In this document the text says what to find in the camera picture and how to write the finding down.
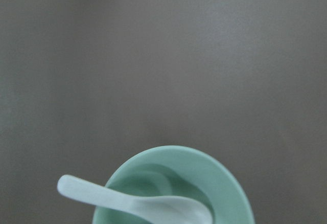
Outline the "white ceramic spoon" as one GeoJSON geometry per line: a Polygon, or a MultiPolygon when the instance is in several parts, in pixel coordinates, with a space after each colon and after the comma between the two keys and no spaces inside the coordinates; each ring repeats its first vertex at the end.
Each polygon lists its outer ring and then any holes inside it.
{"type": "Polygon", "coordinates": [[[70,199],[135,215],[150,223],[213,223],[210,210],[182,196],[135,196],[118,192],[72,175],[57,182],[58,192],[70,199]]]}

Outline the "mint green bowl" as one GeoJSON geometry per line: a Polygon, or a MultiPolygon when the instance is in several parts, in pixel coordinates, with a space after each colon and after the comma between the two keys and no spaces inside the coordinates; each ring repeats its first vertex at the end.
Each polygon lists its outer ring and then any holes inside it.
{"type": "Polygon", "coordinates": [[[140,152],[123,163],[105,186],[137,196],[195,199],[210,209],[214,223],[255,222],[236,178],[210,155],[189,147],[160,146],[140,152]]]}

